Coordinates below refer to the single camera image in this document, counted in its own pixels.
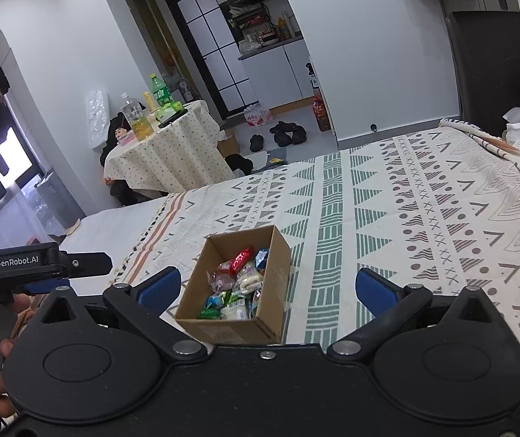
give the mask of polka dot tablecloth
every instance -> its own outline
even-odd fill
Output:
[[[204,101],[139,142],[116,146],[105,163],[105,178],[127,181],[131,189],[185,192],[234,179],[217,150],[220,127]]]

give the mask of white sheet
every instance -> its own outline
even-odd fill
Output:
[[[141,239],[150,221],[167,202],[157,198],[131,207],[104,210],[82,220],[78,229],[64,240],[60,249],[68,253],[105,252],[113,262],[113,271],[106,276],[72,279],[70,283],[79,296],[102,294],[117,268]]]

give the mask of cardboard box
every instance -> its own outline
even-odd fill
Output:
[[[264,286],[256,317],[248,320],[199,320],[196,317],[213,294],[207,272],[236,257],[242,249],[270,248]],[[273,225],[209,237],[181,298],[177,323],[197,340],[213,344],[264,345],[280,343],[284,296],[290,273],[290,246]]]
[[[240,153],[240,146],[238,145],[238,140],[234,132],[232,130],[226,130],[226,135],[228,136],[227,139],[218,141],[217,143],[217,149],[224,158],[227,158],[230,154]]]

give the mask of chair backrest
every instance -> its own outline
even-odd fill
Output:
[[[520,106],[520,12],[457,11],[446,18],[460,117],[500,136]]]

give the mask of bed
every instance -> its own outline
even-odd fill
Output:
[[[63,249],[116,268],[73,285],[100,294],[174,265],[185,286],[207,236],[275,224],[292,250],[286,343],[326,348],[371,320],[355,297],[365,266],[436,294],[480,286],[520,340],[520,165],[486,148],[444,126],[101,213]]]

